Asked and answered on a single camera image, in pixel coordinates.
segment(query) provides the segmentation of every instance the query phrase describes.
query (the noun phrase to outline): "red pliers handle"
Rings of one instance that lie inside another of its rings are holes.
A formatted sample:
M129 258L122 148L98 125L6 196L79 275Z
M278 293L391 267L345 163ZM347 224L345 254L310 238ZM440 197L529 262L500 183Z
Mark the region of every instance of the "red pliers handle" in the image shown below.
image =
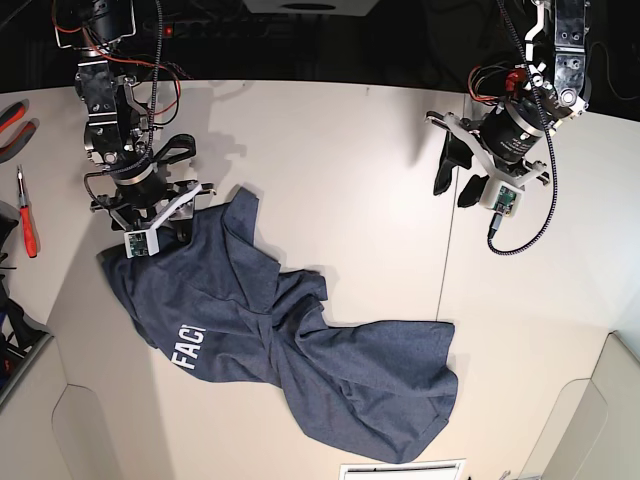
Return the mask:
M27 106L24 102L18 102L11 105L2 115L0 115L0 133L2 133L9 125L16 123L24 117ZM21 129L20 132L9 143L0 147L0 163L8 162L15 157L20 150L31 140L36 133L36 125L29 121Z

